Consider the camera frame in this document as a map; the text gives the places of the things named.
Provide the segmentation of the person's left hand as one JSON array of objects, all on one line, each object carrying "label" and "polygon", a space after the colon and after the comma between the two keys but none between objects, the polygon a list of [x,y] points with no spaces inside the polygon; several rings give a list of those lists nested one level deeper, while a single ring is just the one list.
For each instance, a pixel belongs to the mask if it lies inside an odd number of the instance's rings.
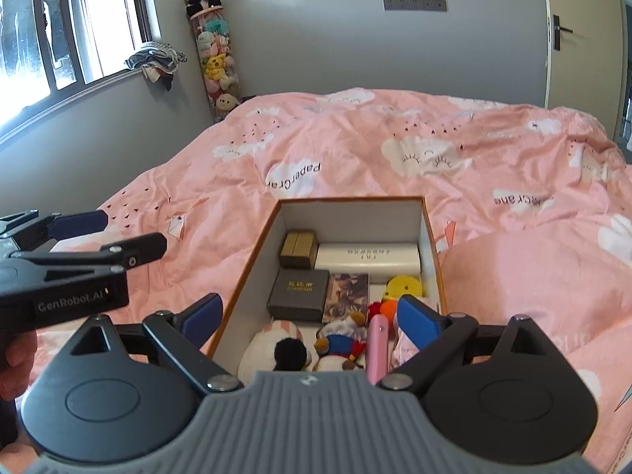
[{"label": "person's left hand", "polygon": [[1,369],[1,398],[12,400],[24,394],[38,351],[38,335],[28,332],[12,339],[6,348],[6,367]]}]

